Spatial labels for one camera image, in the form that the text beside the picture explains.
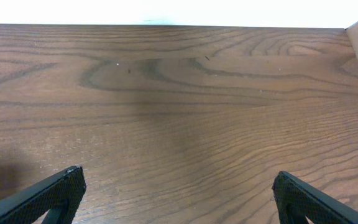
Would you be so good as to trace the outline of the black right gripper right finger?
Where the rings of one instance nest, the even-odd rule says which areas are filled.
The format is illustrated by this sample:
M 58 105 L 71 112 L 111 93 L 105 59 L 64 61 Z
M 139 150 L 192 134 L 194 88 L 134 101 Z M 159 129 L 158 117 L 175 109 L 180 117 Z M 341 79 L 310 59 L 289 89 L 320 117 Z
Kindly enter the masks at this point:
M 281 224 L 358 224 L 358 212 L 281 171 L 272 186 Z

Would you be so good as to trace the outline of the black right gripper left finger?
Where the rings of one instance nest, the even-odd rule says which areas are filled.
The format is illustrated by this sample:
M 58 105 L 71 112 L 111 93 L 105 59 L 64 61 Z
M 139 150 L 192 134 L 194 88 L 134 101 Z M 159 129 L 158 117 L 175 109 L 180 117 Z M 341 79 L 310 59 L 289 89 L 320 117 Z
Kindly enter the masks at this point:
M 85 192 L 83 168 L 68 167 L 0 200 L 0 223 L 71 223 Z

